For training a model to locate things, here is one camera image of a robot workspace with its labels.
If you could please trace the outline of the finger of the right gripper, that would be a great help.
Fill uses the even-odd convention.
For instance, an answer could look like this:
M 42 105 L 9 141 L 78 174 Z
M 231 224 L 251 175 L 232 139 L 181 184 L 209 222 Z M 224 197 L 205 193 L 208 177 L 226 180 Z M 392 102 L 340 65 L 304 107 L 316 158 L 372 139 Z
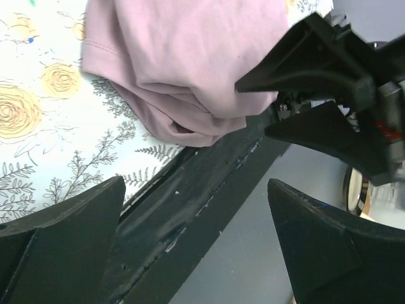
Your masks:
M 333 101 L 292 115 L 265 129 L 266 136 L 336 157 L 361 172 L 374 185 L 392 182 L 388 141 L 365 113 L 356 132 Z
M 317 13 L 293 25 L 252 70 L 238 92 L 308 92 L 340 100 L 354 111 L 377 102 L 371 73 L 355 59 L 338 31 Z

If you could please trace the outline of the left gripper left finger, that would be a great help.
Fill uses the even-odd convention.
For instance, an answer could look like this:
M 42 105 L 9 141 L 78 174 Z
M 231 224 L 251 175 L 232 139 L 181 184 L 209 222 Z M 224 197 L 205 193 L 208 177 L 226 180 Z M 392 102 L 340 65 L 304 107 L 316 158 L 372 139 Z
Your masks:
M 1 224 L 1 303 L 96 303 L 124 195 L 112 177 Z

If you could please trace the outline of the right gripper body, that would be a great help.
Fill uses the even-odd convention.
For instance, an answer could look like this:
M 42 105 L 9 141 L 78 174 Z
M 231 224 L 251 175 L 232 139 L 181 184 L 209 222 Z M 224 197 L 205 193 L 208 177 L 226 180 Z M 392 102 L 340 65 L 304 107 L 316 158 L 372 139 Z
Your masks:
M 374 106 L 354 111 L 342 101 L 308 92 L 281 92 L 277 103 L 279 121 L 333 101 L 356 132 L 360 131 L 358 115 L 365 113 L 388 141 L 389 160 L 392 164 L 392 182 L 404 160 L 404 62 L 396 54 L 385 54 L 383 48 L 374 48 L 360 38 L 349 25 L 332 25 L 338 31 L 346 49 L 354 55 L 375 82 L 377 102 Z

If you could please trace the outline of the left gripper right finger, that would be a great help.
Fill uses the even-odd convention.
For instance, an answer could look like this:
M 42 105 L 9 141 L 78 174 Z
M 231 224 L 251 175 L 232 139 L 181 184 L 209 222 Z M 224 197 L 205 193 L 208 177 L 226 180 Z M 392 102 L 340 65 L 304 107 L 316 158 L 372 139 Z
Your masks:
M 404 231 L 357 217 L 278 180 L 273 223 L 297 303 L 404 303 Z

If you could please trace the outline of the pink tank top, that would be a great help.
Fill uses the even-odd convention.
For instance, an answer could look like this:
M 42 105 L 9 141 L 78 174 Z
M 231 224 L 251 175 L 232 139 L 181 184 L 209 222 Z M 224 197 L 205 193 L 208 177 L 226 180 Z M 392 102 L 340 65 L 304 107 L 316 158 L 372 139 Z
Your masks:
M 158 139 L 210 146 L 276 99 L 234 85 L 288 27 L 283 1 L 89 1 L 82 69 Z

